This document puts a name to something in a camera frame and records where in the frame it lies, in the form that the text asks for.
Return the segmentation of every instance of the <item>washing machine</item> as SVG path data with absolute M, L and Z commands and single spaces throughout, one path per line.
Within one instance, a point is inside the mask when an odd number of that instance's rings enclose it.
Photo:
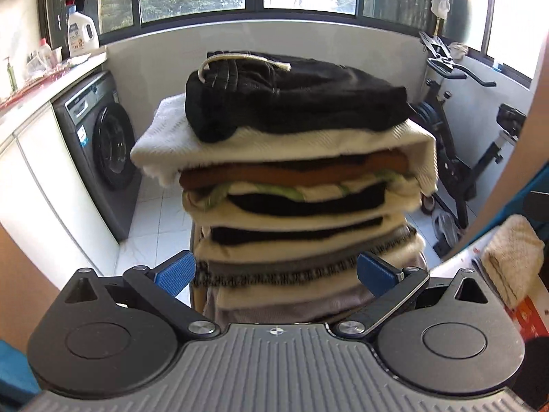
M 113 76 L 101 71 L 53 103 L 67 148 L 114 238 L 128 238 L 141 184 L 130 160 L 135 136 Z

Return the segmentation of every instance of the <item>white wall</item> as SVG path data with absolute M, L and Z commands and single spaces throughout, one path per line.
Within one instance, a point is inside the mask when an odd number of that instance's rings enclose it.
M 25 80 L 27 55 L 38 48 L 39 42 L 36 0 L 0 0 L 0 60 L 9 56 L 20 87 Z M 8 96 L 10 91 L 2 62 L 0 98 Z
M 538 68 L 541 67 L 542 59 L 543 57 L 540 57 L 538 61 Z M 440 95 L 446 90 L 452 93 L 452 98 L 445 104 L 448 123 L 454 136 L 458 157 L 467 165 L 473 166 L 499 134 L 500 127 L 496 122 L 496 115 L 500 104 L 508 104 L 528 114 L 539 69 L 530 88 L 526 88 L 470 57 L 464 57 L 461 64 L 482 80 L 495 81 L 498 84 L 495 88 L 485 88 L 468 77 L 462 81 L 445 80 L 440 91 Z M 429 70 L 429 76 L 437 81 L 441 79 L 432 70 Z M 468 202 L 469 208 L 476 215 L 484 206 L 512 152 L 513 147 L 506 144 L 501 151 L 503 161 L 500 164 L 493 162 L 477 181 L 477 196 Z M 450 207 L 455 207 L 455 203 L 448 196 L 444 193 L 441 196 Z
M 252 50 L 354 66 L 395 85 L 415 100 L 425 72 L 417 38 L 359 26 L 305 21 L 239 21 L 158 32 L 108 46 L 120 101 L 137 136 L 160 100 L 183 93 L 208 51 Z

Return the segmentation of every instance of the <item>blue object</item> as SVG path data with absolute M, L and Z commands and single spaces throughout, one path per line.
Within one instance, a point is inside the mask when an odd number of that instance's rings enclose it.
M 181 251 L 153 269 L 154 283 L 175 297 L 191 283 L 196 269 L 193 253 Z
M 356 259 L 356 275 L 360 282 L 375 297 L 382 296 L 402 280 L 402 272 L 371 253 L 361 254 Z
M 0 341 L 0 398 L 23 405 L 39 392 L 26 356 Z
M 526 217 L 526 219 L 532 225 L 532 228 L 536 231 L 537 236 L 542 241 L 547 241 L 549 239 L 549 227 L 547 224 L 544 224 L 541 221 L 536 221 L 530 218 L 523 210 L 524 197 L 526 197 L 531 191 L 538 192 L 549 192 L 549 164 L 543 166 L 543 168 L 537 173 L 537 175 L 532 178 L 532 180 L 520 191 L 518 192 L 511 201 L 509 201 L 499 212 L 498 214 L 490 221 L 486 227 L 480 231 L 476 237 L 474 237 L 463 249 L 468 247 L 471 243 L 478 240 L 486 232 L 492 230 L 495 226 L 500 225 L 509 215 L 521 214 Z

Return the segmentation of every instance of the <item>cabinet door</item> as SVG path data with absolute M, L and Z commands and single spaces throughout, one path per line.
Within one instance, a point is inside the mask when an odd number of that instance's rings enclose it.
M 15 140 L 0 153 L 0 222 L 59 289 L 78 268 L 90 266 L 46 202 Z
M 112 276 L 118 243 L 80 178 L 52 106 L 44 106 L 16 136 L 56 214 L 95 267 L 104 276 Z

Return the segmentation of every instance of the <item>tiled floor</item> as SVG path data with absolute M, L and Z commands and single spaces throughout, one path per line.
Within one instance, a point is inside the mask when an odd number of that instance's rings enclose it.
M 455 203 L 453 203 L 452 198 L 450 198 L 442 184 L 440 184 L 437 193 L 441 196 L 443 201 L 448 204 L 448 206 L 450 206 L 451 209 L 453 207 L 452 210 L 455 210 Z M 472 224 L 477 216 L 469 208 L 467 208 L 467 214 L 469 217 L 469 224 Z M 425 215 L 419 209 L 415 212 L 412 212 L 411 214 L 406 215 L 406 218 L 411 224 L 416 227 L 416 229 L 418 229 L 419 233 L 425 239 L 425 251 L 423 253 L 425 255 L 425 259 L 427 260 L 427 265 L 429 266 L 429 268 L 431 269 L 439 265 L 441 263 L 440 257 L 433 249 L 433 246 L 438 241 L 436 239 L 435 231 L 433 229 L 433 218 L 429 215 Z
M 178 187 L 163 189 L 143 177 L 130 236 L 120 243 L 115 275 L 135 265 L 154 268 L 183 249 L 189 249 L 193 221 L 181 204 Z M 188 287 L 178 299 L 188 303 Z

